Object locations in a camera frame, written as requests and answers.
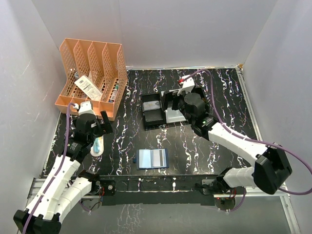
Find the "marble tabletop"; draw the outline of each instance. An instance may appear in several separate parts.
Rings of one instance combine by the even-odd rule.
[[[198,137],[185,122],[144,129],[140,95],[178,89],[179,77],[194,71],[195,69],[128,71],[129,82],[117,117],[112,122],[114,132],[104,136],[104,153],[99,157],[92,157],[89,154],[77,173],[86,169],[101,176],[216,175],[229,166],[236,168],[248,166],[242,157],[221,145]],[[256,139],[235,68],[210,69],[210,71],[213,75],[216,107],[223,120],[236,131]],[[197,74],[194,81],[197,86],[204,89],[206,98],[210,101],[208,75]],[[61,152],[65,127],[66,115],[61,114],[41,177],[48,175],[56,155]],[[168,149],[169,168],[137,170],[137,165],[133,163],[137,150],[156,148]]]

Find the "metal frame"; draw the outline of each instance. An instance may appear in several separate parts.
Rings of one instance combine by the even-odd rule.
[[[252,120],[252,123],[253,123],[253,127],[254,127],[254,130],[255,130],[256,136],[257,136],[257,138],[259,140],[262,140],[262,136],[261,136],[261,133],[260,133],[260,130],[259,130],[256,118],[255,118],[255,115],[254,115],[254,111],[253,111],[252,105],[250,103],[250,99],[248,97],[248,93],[247,93],[247,89],[246,89],[246,85],[245,85],[245,80],[244,80],[242,72],[241,72],[241,70],[240,70],[240,68],[238,66],[228,66],[228,67],[213,67],[213,66],[210,66],[210,67],[180,67],[180,68],[161,68],[161,69],[197,69],[197,68],[208,68],[208,69],[209,68],[210,69],[215,69],[215,68],[235,68],[236,69],[236,73],[237,73],[237,76],[238,76],[238,79],[239,79],[239,83],[240,83],[241,88],[242,88],[242,92],[243,92],[243,95],[244,95],[244,98],[245,98],[245,101],[246,101],[246,104],[247,104],[248,111],[249,111],[250,116],[251,116],[251,120]],[[128,70],[139,70],[139,69],[128,68]],[[44,181],[45,181],[45,178],[34,179],[34,181],[32,183],[32,187],[31,187],[29,195],[28,195],[28,202],[31,201],[31,199],[37,194],[37,192],[39,191],[40,187],[43,185]],[[246,190],[247,190],[246,196],[252,196],[252,197],[272,196],[272,195],[268,195],[268,194],[262,192],[258,188],[253,189],[253,188],[249,188],[248,187],[248,188],[246,188]],[[165,193],[177,193],[178,191],[162,191],[162,192],[165,192]],[[219,194],[219,195],[214,195],[214,196],[215,197],[224,197],[224,196],[228,196],[228,195]],[[289,225],[291,233],[292,234],[301,234],[300,228],[299,228],[298,223],[297,223],[297,219],[296,219],[295,214],[293,212],[293,207],[292,207],[292,204],[291,204],[291,201],[290,201],[290,195],[286,194],[286,193],[283,193],[281,191],[278,191],[278,192],[276,192],[276,194],[274,194],[274,196],[279,196],[280,199],[281,199],[281,203],[282,203],[282,206],[283,206],[283,209],[284,209],[284,213],[285,213],[285,216],[286,216],[286,219],[287,219],[287,222],[288,222],[288,225]],[[86,195],[83,198],[88,198],[88,199],[95,198],[95,199],[98,199],[98,196]]]

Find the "gray floor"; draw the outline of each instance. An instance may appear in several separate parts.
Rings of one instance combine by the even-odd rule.
[[[279,197],[247,197],[230,214],[192,204],[118,205],[91,215],[77,205],[60,234],[290,234]]]

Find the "orange basket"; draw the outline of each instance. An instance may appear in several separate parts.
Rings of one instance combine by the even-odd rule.
[[[109,120],[114,121],[128,82],[121,44],[65,39],[59,50],[67,82],[55,105],[66,113],[70,102],[81,104],[90,100],[74,82],[75,72],[79,77],[91,74],[94,85],[102,92],[100,101],[90,100],[93,110],[98,118],[102,118],[101,111],[106,111]],[[117,94],[115,100],[111,101],[113,92]],[[78,115],[78,112],[71,107],[71,114]]]

